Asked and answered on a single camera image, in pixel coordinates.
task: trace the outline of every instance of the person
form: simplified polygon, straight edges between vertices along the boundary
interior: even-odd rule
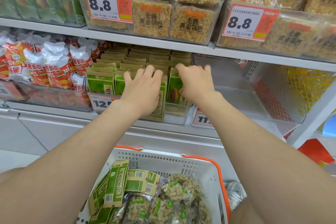
[[[231,224],[336,223],[336,181],[328,173],[230,105],[215,91],[209,66],[176,69],[181,94],[211,120],[248,195]],[[118,140],[157,106],[161,77],[153,66],[133,80],[125,73],[121,99],[3,181],[1,223],[73,223]]]

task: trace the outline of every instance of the orange basket handle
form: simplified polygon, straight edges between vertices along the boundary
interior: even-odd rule
[[[116,146],[114,146],[114,148],[127,149],[127,150],[134,150],[134,151],[142,151],[142,150],[143,150],[142,147],[134,148],[134,147],[124,146],[124,145],[116,145]]]
[[[183,158],[194,158],[194,159],[205,160],[205,161],[213,163],[216,166],[217,171],[218,171],[218,176],[219,176],[220,187],[222,189],[222,193],[223,193],[223,197],[224,197],[224,203],[225,203],[227,221],[228,221],[228,223],[230,223],[230,217],[231,217],[230,202],[229,202],[228,194],[227,194],[226,189],[224,187],[224,183],[223,183],[223,179],[222,179],[222,171],[221,171],[220,166],[217,164],[216,161],[214,161],[214,160],[212,160],[210,158],[202,158],[202,157],[198,157],[198,156],[188,156],[185,153],[182,154],[182,157]]]

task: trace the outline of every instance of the white shopping basket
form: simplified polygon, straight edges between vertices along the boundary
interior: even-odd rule
[[[145,150],[128,146],[115,146],[108,157],[94,188],[109,172],[114,161],[129,159],[130,169],[143,169],[168,177],[171,174],[194,174],[197,182],[202,185],[209,203],[212,224],[228,224],[230,219],[230,204],[222,180],[219,165],[211,160],[186,154],[174,154],[163,151]],[[89,204],[79,213],[77,224],[88,224],[90,220]]]

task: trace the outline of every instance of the white cabinet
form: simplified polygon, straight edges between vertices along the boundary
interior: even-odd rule
[[[90,122],[78,118],[28,112],[21,113],[19,119],[48,151]]]
[[[19,114],[0,111],[0,149],[35,155],[43,155],[47,150],[19,121]]]

